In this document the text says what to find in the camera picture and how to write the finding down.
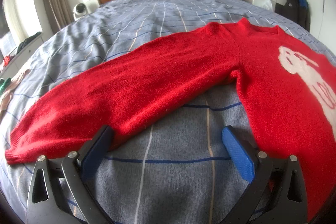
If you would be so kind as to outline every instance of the white plastic bag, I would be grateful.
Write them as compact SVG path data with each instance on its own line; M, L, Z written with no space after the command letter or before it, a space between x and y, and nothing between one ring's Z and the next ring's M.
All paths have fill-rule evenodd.
M264 8L264 9L269 10L269 11L274 11L271 0L265 0L264 3L262 4L261 8Z

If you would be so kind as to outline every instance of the green cloth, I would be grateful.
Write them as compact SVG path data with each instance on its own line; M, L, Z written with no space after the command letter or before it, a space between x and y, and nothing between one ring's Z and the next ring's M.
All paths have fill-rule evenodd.
M6 88L9 86L9 84L11 83L12 78L7 78L6 81L4 81L2 83L2 85L0 85L0 96L5 92Z

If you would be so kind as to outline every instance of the silver screw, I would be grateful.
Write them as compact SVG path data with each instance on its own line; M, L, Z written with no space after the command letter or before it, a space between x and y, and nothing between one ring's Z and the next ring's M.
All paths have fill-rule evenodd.
M44 161L45 160L45 155L41 155L37 158L37 161Z
M68 157L69 158L75 158L77 156L77 152L76 151L71 151L69 154L68 154Z
M267 154L264 151L259 151L258 152L258 157L264 159L264 158L267 157Z
M291 161L297 161L297 157L295 155L291 155L289 158L291 159Z

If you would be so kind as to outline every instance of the bedspread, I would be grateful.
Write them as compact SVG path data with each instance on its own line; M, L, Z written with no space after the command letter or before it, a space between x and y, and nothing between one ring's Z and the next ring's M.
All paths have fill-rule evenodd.
M39 97L157 37L242 17L254 25L279 25L336 65L335 56L301 26L241 0L113 0L39 47L0 124L0 186L18 216L25 221L34 163L8 166L4 151L11 130ZM88 186L116 223L218 223L248 185L221 142L225 125L255 145L234 84L213 87L107 153ZM81 218L64 181L62 186Z

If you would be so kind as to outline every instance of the white animal design on sweater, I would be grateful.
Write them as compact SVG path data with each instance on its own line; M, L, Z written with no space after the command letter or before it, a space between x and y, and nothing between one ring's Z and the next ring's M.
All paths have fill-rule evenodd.
M336 141L336 95L332 88L312 67L319 65L299 52L287 47L279 47L279 61L283 68L291 74L298 74L320 102L324 115L330 122Z

